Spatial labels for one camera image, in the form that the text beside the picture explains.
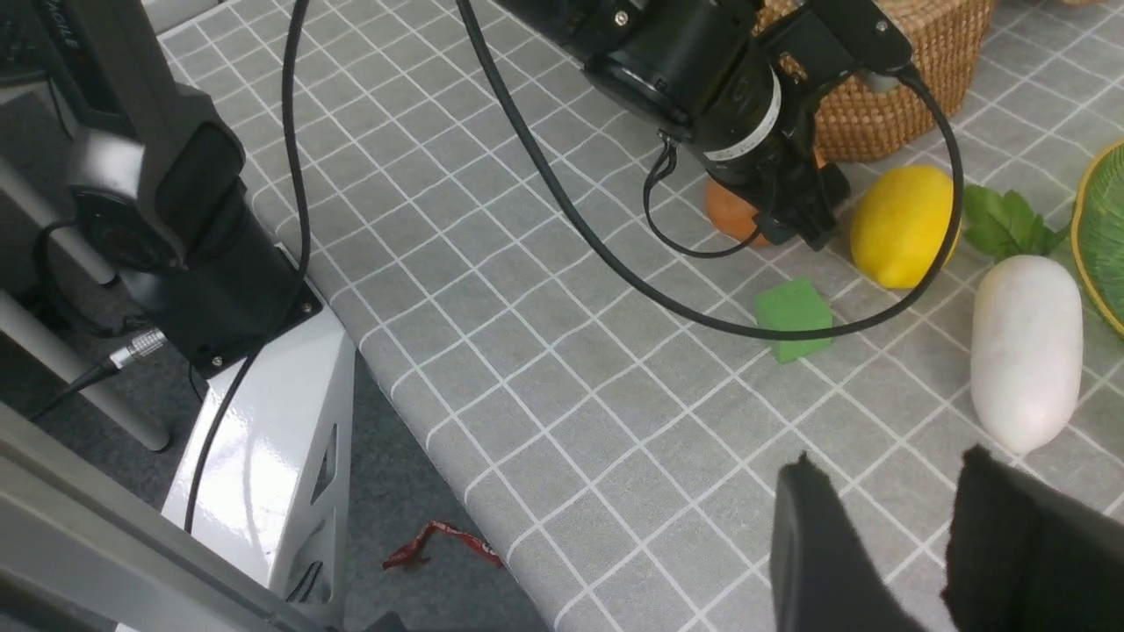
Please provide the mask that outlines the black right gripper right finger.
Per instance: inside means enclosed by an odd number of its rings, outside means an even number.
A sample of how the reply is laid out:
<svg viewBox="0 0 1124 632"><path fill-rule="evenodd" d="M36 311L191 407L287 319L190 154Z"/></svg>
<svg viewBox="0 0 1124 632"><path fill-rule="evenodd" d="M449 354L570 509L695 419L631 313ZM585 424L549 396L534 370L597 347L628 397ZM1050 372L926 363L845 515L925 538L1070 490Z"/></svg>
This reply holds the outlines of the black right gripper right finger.
<svg viewBox="0 0 1124 632"><path fill-rule="evenodd" d="M984 446L962 455L942 597L960 631L1120 631L1123 529Z"/></svg>

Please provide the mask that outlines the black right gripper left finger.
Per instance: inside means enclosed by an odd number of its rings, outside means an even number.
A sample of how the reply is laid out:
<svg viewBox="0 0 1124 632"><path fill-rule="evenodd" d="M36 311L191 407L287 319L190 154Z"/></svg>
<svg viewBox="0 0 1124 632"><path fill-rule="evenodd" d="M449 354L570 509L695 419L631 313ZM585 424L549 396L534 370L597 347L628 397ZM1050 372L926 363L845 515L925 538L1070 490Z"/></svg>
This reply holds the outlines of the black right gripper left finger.
<svg viewBox="0 0 1124 632"><path fill-rule="evenodd" d="M779 631L922 631L876 571L839 493L808 455L776 479L769 560Z"/></svg>

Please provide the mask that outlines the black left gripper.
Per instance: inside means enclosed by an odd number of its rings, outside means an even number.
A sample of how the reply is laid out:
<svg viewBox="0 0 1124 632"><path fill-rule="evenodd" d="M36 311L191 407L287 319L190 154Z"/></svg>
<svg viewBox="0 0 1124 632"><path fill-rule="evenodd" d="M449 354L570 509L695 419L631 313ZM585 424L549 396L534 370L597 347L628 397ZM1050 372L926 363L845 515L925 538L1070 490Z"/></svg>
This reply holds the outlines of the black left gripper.
<svg viewBox="0 0 1124 632"><path fill-rule="evenodd" d="M816 157L816 115L847 76L894 79L910 40L874 1L806 1L747 40L713 103L718 139L703 145L715 184L756 209L771 243L825 249L850 188Z"/></svg>

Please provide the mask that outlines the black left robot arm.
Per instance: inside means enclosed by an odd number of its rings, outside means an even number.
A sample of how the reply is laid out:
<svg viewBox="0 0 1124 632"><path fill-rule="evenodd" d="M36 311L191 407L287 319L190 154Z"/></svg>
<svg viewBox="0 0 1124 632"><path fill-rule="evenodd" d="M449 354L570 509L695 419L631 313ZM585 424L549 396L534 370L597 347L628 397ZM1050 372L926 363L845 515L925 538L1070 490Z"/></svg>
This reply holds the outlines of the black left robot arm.
<svg viewBox="0 0 1124 632"><path fill-rule="evenodd" d="M626 111L758 208L771 240L822 249L847 195L812 157L814 112L847 76L932 96L910 40L872 1L807 1L751 31L759 1L505 1ZM293 327L306 265L250 218L241 141L202 91L176 83L140 1L17 1L78 123L67 191L80 234L198 368L255 356Z"/></svg>

